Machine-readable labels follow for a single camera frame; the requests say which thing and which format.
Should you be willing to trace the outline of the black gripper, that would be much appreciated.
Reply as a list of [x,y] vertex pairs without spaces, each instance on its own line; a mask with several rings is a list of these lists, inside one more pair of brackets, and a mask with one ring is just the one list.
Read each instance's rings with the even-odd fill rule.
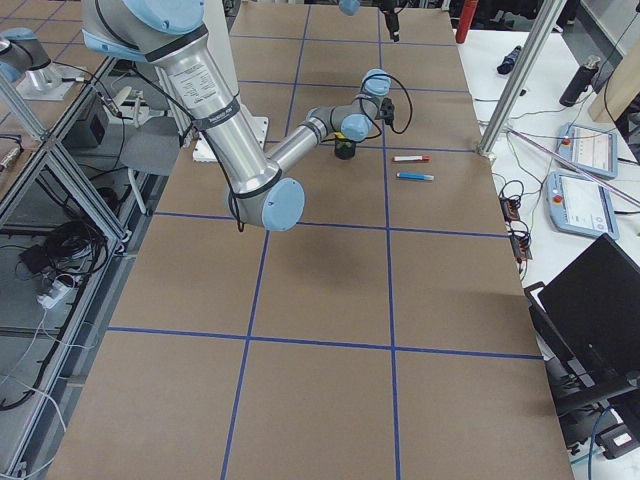
[[393,42],[398,41],[398,0],[380,0],[379,10],[384,14],[385,25],[389,33],[389,38]]

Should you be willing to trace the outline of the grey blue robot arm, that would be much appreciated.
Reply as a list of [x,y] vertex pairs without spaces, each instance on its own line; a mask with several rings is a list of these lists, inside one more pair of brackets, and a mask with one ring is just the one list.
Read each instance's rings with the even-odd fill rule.
[[[389,33],[390,39],[396,43],[400,41],[400,25],[399,25],[399,12],[401,10],[400,2],[396,0],[379,0],[373,1],[373,6],[376,7],[383,15],[385,25]],[[357,13],[361,6],[360,0],[339,0],[339,10],[348,16],[353,16]]]
[[286,231],[303,214],[302,185],[286,173],[328,135],[352,142],[369,134],[389,93],[391,77],[372,69],[349,105],[319,107],[286,138],[263,150],[243,110],[235,68],[220,69],[209,47],[230,45],[218,1],[84,1],[86,46],[103,55],[149,63],[168,76],[191,124],[209,144],[229,187],[228,205],[240,226]]

